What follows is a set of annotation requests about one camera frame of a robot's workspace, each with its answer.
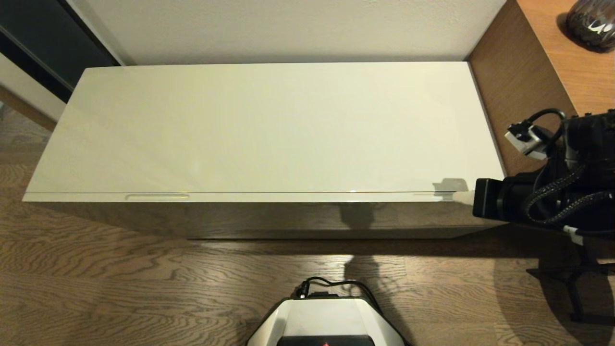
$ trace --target glossy white cabinet top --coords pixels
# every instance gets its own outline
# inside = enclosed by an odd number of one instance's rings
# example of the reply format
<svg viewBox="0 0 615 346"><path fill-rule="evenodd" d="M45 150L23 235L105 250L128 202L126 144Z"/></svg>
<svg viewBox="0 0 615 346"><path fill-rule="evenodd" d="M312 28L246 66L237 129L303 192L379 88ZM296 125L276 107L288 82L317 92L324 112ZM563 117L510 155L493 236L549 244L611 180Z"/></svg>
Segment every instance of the glossy white cabinet top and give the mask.
<svg viewBox="0 0 615 346"><path fill-rule="evenodd" d="M85 71L26 201L432 201L502 168L464 62Z"/></svg>

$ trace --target black camera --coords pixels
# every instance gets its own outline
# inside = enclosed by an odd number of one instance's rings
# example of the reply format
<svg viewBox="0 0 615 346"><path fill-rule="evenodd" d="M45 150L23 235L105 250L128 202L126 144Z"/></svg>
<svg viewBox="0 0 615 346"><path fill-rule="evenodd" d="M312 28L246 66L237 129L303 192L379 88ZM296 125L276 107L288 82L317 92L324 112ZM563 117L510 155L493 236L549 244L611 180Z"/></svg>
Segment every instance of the black camera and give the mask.
<svg viewBox="0 0 615 346"><path fill-rule="evenodd" d="M554 134L533 124L547 114L561 119ZM520 152L547 161L536 172L503 181L478 179L474 216L613 238L615 109L566 118L564 112L549 108L508 130L506 138Z"/></svg>

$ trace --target dark vase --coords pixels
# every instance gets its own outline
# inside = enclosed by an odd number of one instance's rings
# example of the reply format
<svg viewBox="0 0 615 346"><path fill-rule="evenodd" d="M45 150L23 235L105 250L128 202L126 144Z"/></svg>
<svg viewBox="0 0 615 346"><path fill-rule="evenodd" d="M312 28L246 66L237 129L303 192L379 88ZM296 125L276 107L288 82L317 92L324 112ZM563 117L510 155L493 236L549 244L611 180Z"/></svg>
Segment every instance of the dark vase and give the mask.
<svg viewBox="0 0 615 346"><path fill-rule="evenodd" d="M568 12L570 35L597 52L615 49L615 0L579 0Z"/></svg>

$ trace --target wooden side table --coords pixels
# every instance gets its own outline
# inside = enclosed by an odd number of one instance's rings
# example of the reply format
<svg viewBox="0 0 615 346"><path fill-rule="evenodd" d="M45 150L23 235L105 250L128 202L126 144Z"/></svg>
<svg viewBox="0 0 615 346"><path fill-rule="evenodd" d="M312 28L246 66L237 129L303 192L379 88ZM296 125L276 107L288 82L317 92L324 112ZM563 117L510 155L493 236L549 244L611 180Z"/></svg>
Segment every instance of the wooden side table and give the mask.
<svg viewBox="0 0 615 346"><path fill-rule="evenodd" d="M543 165L504 138L509 124L544 108L569 115L615 108L615 54L591 52L566 37L574 3L508 0L468 58L509 175ZM538 124L556 129L558 120Z"/></svg>

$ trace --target white clip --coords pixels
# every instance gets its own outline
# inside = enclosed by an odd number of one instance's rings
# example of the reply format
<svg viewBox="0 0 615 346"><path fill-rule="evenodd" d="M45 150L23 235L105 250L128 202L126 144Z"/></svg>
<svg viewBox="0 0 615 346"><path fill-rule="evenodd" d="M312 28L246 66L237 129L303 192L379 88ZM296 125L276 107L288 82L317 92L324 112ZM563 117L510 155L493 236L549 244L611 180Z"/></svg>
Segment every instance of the white clip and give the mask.
<svg viewBox="0 0 615 346"><path fill-rule="evenodd" d="M574 244L583 246L583 236L577 235L576 234L577 231L578 231L578 228L571 227L568 225L564 226L564 232L570 235L570 240L572 240Z"/></svg>

